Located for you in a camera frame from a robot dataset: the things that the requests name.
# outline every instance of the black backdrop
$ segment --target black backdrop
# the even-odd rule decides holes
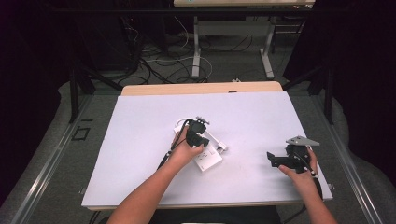
[[[48,21],[37,4],[2,2],[0,13],[0,204],[48,129],[68,80]]]
[[[344,108],[349,148],[396,186],[395,3],[318,0],[315,4],[315,8],[345,6],[352,7],[344,16],[308,18],[284,77],[294,80],[331,52],[334,97]],[[336,39],[342,44],[333,45]]]

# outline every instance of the white table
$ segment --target white table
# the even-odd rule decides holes
[[[315,0],[174,0],[176,7],[280,7],[313,5]],[[268,58],[274,35],[276,17],[270,21],[199,21],[194,17],[194,59],[192,77],[199,76],[201,49],[200,35],[256,35],[266,36],[264,48],[260,49],[262,64],[268,79],[274,79],[274,72]]]
[[[159,208],[301,202],[290,179],[266,158],[267,151],[286,156],[286,139],[304,136],[290,98],[276,82],[242,82],[125,88],[82,206],[116,208],[156,171],[174,138],[176,121],[195,116],[211,121],[207,130],[229,150],[222,155],[221,164],[204,173],[193,161],[184,167]],[[318,173],[324,200],[330,200],[332,194],[320,168]]]

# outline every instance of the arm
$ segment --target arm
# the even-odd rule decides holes
[[[178,141],[180,144],[173,150],[169,160],[122,201],[107,223],[149,223],[172,179],[203,151],[203,146],[191,148],[187,144],[187,129],[186,126]]]
[[[311,168],[318,173],[317,157],[311,149],[308,149],[309,156],[311,157]],[[296,174],[294,171],[284,165],[279,166],[279,170],[291,178],[295,188],[303,198],[306,210],[308,211],[309,218],[312,224],[320,223],[337,223],[332,216],[332,213],[326,207],[318,194],[317,187],[314,183],[310,172]]]

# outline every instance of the hand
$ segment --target hand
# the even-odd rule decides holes
[[[172,154],[167,162],[176,165],[180,169],[184,167],[187,163],[189,163],[195,156],[202,153],[202,151],[204,150],[204,145],[200,145],[199,147],[190,147],[190,145],[186,141],[186,134],[188,129],[189,126],[185,126],[176,143],[177,147],[172,151]],[[177,136],[178,133],[176,133],[172,145],[175,143]]]
[[[318,159],[312,149],[308,149],[308,154],[311,158],[310,166],[318,173]],[[303,197],[303,200],[309,199],[310,197],[317,196],[318,190],[312,178],[310,171],[303,172],[301,174],[296,174],[289,167],[280,165],[279,170],[291,178],[295,188],[297,188],[300,195]]]

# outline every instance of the white tabletop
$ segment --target white tabletop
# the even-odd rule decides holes
[[[174,138],[175,123],[201,116],[229,146],[223,161],[201,172],[192,161],[175,177],[159,207],[300,202],[290,179],[266,158],[286,156],[285,142],[304,130],[286,92],[120,96],[82,206],[115,208],[152,175]],[[323,197],[332,194],[320,168]]]
[[[176,7],[249,7],[313,5],[315,0],[174,0]]]

